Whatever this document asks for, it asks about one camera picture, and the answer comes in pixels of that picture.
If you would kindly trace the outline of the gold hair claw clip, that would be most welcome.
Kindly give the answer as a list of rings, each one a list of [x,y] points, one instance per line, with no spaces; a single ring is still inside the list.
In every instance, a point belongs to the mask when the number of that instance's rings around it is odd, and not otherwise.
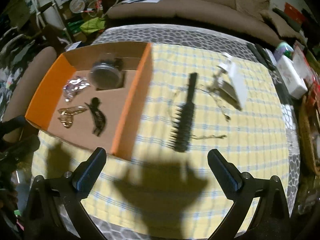
[[[65,128],[71,128],[74,120],[74,116],[80,113],[84,113],[87,111],[88,108],[85,106],[74,106],[74,107],[68,107],[68,108],[60,108],[58,109],[58,113],[60,116],[58,119],[60,120],[61,124]]]

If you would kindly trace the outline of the green bag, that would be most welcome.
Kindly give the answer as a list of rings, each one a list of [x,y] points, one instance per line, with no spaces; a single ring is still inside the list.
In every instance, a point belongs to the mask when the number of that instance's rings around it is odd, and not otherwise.
[[[80,26],[81,31],[85,35],[90,35],[96,32],[103,32],[105,30],[106,21],[104,18],[92,18]]]

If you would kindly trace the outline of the brown chair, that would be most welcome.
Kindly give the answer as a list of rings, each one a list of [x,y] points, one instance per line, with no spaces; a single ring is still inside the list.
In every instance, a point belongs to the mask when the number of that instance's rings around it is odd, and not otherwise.
[[[34,57],[13,91],[3,121],[25,115],[34,93],[56,58],[57,53],[53,47],[44,48]]]

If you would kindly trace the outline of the woven wicker basket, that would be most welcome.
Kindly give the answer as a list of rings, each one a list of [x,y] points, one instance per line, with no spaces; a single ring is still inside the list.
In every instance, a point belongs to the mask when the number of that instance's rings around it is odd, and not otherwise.
[[[306,95],[302,97],[298,116],[298,126],[302,160],[310,172],[319,176],[319,167],[316,166],[310,122],[306,111]]]

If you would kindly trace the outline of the white tissue box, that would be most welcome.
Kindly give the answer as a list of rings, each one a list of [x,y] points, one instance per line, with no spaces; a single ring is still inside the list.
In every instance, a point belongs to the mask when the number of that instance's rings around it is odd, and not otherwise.
[[[277,70],[280,72],[281,78],[289,94],[294,99],[301,99],[308,91],[305,82],[298,75],[293,67],[293,62],[285,55],[282,55],[276,64]]]

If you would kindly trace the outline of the papers on sofa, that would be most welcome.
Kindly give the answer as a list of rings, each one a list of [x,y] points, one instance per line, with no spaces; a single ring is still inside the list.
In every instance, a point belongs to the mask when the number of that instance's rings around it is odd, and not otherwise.
[[[133,4],[133,3],[158,3],[161,0],[124,0],[123,4]]]

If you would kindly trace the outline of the white folding phone stand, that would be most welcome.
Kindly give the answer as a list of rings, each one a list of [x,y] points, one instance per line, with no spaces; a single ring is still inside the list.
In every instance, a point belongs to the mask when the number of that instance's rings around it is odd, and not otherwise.
[[[222,55],[223,60],[217,65],[219,71],[213,75],[213,82],[207,88],[211,92],[223,92],[235,102],[238,109],[243,110],[248,97],[244,76],[233,56],[226,52]]]

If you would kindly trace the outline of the bag of colourful rubber bands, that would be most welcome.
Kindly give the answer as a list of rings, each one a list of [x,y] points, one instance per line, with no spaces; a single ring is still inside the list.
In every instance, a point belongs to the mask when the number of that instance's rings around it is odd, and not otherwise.
[[[63,96],[66,102],[72,102],[73,99],[81,93],[90,84],[85,77],[76,76],[67,81],[63,87]]]

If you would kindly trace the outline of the clear jar with black clips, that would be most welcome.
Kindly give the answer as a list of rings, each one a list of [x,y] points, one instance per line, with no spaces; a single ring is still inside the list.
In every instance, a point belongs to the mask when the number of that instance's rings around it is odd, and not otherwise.
[[[93,63],[88,75],[90,84],[98,90],[120,88],[123,82],[123,65],[123,59],[118,56]]]

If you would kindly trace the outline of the black hair brush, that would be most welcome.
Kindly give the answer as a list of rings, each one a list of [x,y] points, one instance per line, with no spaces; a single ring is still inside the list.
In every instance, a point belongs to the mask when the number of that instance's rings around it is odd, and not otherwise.
[[[172,122],[169,146],[176,152],[186,152],[189,148],[191,127],[195,109],[193,99],[196,89],[196,81],[197,73],[190,73],[185,102],[178,107],[176,115]]]

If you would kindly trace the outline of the black remote control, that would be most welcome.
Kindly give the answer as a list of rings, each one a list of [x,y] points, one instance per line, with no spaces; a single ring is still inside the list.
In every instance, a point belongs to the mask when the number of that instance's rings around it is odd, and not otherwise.
[[[272,63],[269,55],[267,54],[267,52],[265,51],[265,49],[261,45],[248,43],[247,47],[254,54],[256,59],[261,64],[263,64],[265,67],[267,67],[271,71],[275,71],[276,70],[276,67]]]

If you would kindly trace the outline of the brown sofa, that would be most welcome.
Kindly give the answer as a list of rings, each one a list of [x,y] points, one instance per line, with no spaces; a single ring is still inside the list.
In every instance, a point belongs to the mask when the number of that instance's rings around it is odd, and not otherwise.
[[[158,3],[118,3],[108,9],[107,16],[113,24],[177,21],[190,22],[205,28],[222,29],[241,38],[262,41],[271,46],[280,43],[278,34],[265,21],[238,12],[235,0],[161,0]]]

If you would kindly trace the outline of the pastel round container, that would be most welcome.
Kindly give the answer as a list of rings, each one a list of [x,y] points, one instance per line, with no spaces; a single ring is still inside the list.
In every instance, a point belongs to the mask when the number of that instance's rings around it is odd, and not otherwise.
[[[281,42],[275,49],[273,55],[278,62],[282,56],[286,56],[289,59],[293,57],[294,49],[286,42]]]

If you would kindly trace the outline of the black hair claw clip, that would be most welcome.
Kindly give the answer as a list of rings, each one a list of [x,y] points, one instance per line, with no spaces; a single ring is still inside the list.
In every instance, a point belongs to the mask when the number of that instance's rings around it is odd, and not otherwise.
[[[94,121],[93,134],[96,135],[97,137],[101,136],[107,124],[106,116],[99,109],[100,104],[101,104],[101,101],[97,97],[91,98],[90,104],[85,103],[85,105],[88,107],[88,109],[90,110],[93,116],[93,121]]]

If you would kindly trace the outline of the red box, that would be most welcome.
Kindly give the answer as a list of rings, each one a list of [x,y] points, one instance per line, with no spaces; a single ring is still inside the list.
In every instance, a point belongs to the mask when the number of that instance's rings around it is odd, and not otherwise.
[[[287,2],[284,5],[284,12],[299,24],[302,24],[306,20],[305,16],[298,9]]]

